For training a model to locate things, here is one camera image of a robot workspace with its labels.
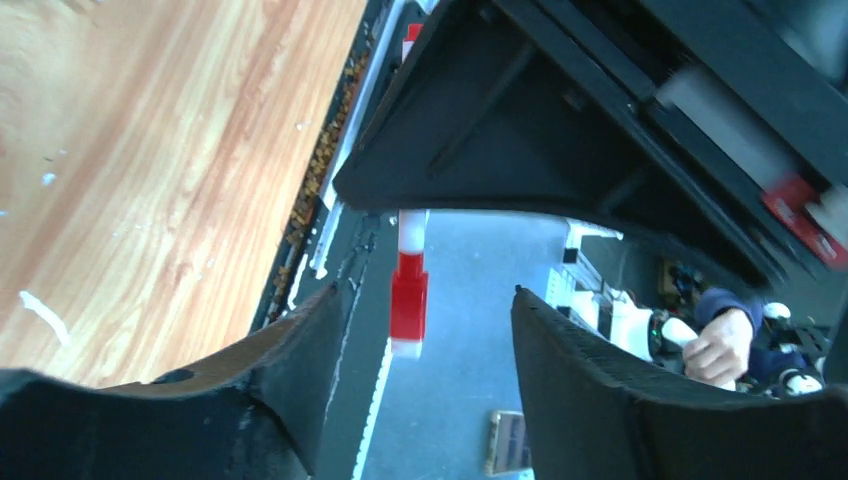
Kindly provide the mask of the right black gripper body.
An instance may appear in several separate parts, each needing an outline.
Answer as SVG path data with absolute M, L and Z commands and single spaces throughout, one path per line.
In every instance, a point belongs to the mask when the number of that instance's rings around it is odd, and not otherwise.
M 579 86 L 659 136 L 681 185 L 729 221 L 747 267 L 847 266 L 847 5 L 843 1 L 535 1 Z

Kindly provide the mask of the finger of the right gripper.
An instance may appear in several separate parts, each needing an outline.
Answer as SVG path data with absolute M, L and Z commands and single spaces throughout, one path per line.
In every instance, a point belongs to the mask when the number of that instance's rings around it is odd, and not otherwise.
M 334 180 L 360 210 L 491 209 L 620 231 L 730 285 L 787 274 L 532 1 L 443 1 Z

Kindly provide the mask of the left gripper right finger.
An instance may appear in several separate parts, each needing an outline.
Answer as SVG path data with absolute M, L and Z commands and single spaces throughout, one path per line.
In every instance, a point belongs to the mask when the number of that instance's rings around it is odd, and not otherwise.
M 539 479 L 843 479 L 847 390 L 785 400 L 645 362 L 526 288 L 511 309 Z

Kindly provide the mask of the dark red cap marker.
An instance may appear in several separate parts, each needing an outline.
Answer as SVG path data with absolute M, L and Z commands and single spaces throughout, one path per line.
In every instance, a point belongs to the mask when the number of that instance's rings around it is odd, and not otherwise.
M 424 269 L 428 210 L 398 212 L 398 260 L 391 277 L 389 341 L 394 356 L 417 360 L 426 332 L 429 275 Z

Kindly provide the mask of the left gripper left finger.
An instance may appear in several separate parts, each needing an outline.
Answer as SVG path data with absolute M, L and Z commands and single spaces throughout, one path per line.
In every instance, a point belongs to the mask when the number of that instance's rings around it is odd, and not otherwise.
M 102 477 L 302 477 L 317 467 L 344 333 L 331 284 L 285 319 L 147 383 L 109 389 Z

